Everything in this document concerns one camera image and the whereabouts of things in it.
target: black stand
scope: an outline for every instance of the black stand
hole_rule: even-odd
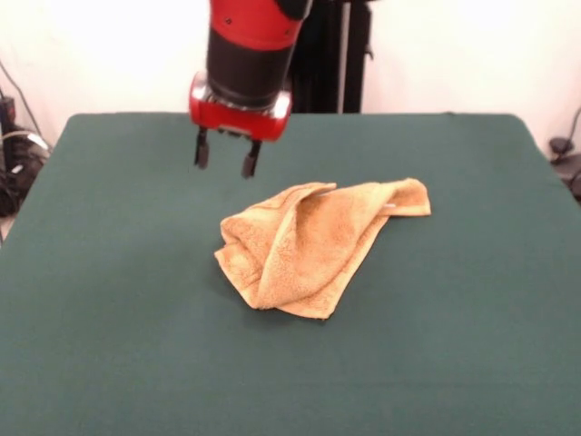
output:
[[[208,129],[200,127],[196,138],[196,156],[193,164],[201,169],[205,169],[208,166],[210,159],[210,146],[208,145],[207,135]]]
[[[370,27],[366,0],[314,0],[290,63],[294,113],[361,111]]]

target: towel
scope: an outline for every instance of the towel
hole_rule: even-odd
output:
[[[430,214],[416,179],[306,183],[222,220],[215,257],[251,308],[326,320],[390,216]]]

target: black cable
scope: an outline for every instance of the black cable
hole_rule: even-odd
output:
[[[4,67],[4,64],[2,63],[1,59],[0,59],[0,69],[4,72],[4,75],[6,76],[6,79],[8,79],[8,82],[10,82],[12,84],[12,86],[16,89],[16,91],[20,95],[20,98],[22,99],[22,103],[25,105],[26,111],[30,115],[30,119],[32,120],[32,122],[34,124],[34,128],[36,129],[36,132],[42,136],[40,128],[38,127],[38,123],[36,122],[36,119],[34,118],[33,111],[30,110],[30,106],[28,105],[28,102],[25,99],[25,95],[22,92],[22,89],[20,89],[20,86],[18,86],[18,84],[15,82],[15,80],[12,78],[12,76],[6,71],[6,68]]]
[[[575,117],[573,118],[573,125],[571,126],[571,134],[569,135],[568,138],[568,142],[571,144],[573,141],[573,136],[575,136],[575,132],[577,130],[577,123],[579,122],[579,117],[581,116],[581,107],[579,107],[577,109],[577,112],[575,113]],[[577,170],[574,174],[573,177],[571,177],[571,180],[568,183],[568,187],[571,191],[573,191],[573,184],[575,183],[575,180],[581,176],[581,168],[579,170]]]
[[[579,121],[579,116],[581,116],[581,107],[577,108],[577,112],[573,117],[573,125],[571,126],[571,134],[569,135],[568,142],[571,144],[573,142],[573,136],[577,130],[577,122]]]
[[[50,157],[50,152],[36,150],[34,144],[26,136],[18,135],[4,142],[5,151],[9,151],[12,171],[0,169],[0,216],[18,213],[36,176]]]

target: cable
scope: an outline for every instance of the cable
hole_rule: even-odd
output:
[[[573,118],[573,125],[571,126],[571,134],[569,135],[569,143],[573,141],[573,136],[575,136],[575,132],[577,130],[577,122],[579,121],[579,116],[581,116],[581,107],[577,109],[575,113],[575,117]]]
[[[571,192],[573,192],[573,189],[575,188],[575,181],[581,177],[581,168],[579,168],[577,171],[575,171],[575,173],[573,174],[573,176],[571,177],[571,180],[569,180],[568,183],[568,188]]]
[[[38,127],[38,123],[36,122],[36,119],[34,118],[33,111],[30,110],[30,106],[28,106],[28,102],[25,99],[25,95],[22,92],[22,89],[20,89],[20,86],[18,86],[18,84],[15,82],[15,80],[12,78],[12,76],[6,71],[6,68],[4,67],[4,64],[2,63],[1,59],[0,59],[0,69],[4,72],[4,75],[8,79],[8,82],[10,82],[12,84],[12,86],[16,89],[16,91],[20,95],[20,98],[22,99],[22,103],[25,105],[26,111],[30,115],[30,119],[32,120],[32,122],[34,124],[34,128],[36,129],[36,132],[38,134],[42,135],[40,128]]]
[[[26,138],[29,141],[32,141],[33,143],[44,148],[47,152],[53,151],[53,147],[47,141],[45,141],[40,135],[30,130],[15,130],[13,132],[3,135],[2,141],[5,141],[8,138],[13,138],[15,136],[26,136]]]

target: tan towel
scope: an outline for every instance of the tan towel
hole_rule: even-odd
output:
[[[388,218],[430,213],[415,179],[307,183],[224,219],[215,256],[250,307],[327,319]]]

